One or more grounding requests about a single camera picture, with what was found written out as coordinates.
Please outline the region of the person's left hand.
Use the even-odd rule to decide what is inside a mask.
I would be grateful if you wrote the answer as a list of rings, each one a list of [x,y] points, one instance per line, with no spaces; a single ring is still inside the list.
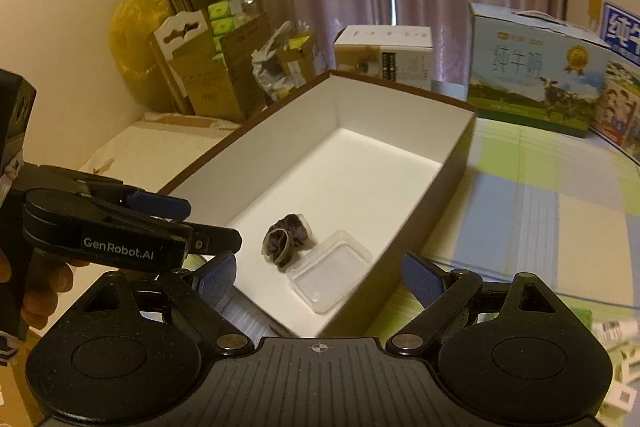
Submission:
[[[58,295],[73,288],[75,269],[87,265],[89,262],[84,260],[35,253],[21,304],[25,323],[34,329],[43,329],[58,306]]]

